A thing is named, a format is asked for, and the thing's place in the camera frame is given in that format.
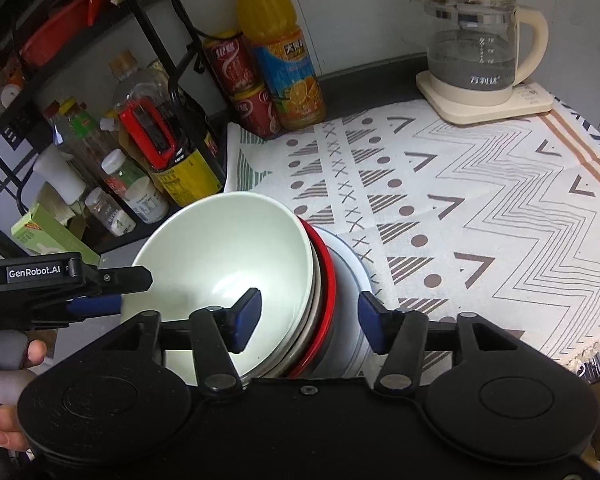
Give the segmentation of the person's left hand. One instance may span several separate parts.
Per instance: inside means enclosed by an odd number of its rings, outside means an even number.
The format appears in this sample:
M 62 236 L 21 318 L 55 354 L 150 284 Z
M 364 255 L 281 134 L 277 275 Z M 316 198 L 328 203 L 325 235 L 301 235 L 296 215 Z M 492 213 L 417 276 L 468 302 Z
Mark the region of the person's left hand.
M 34 378 L 25 370 L 0 370 L 0 448 L 27 452 L 30 444 L 20 426 L 17 403 L 24 387 Z

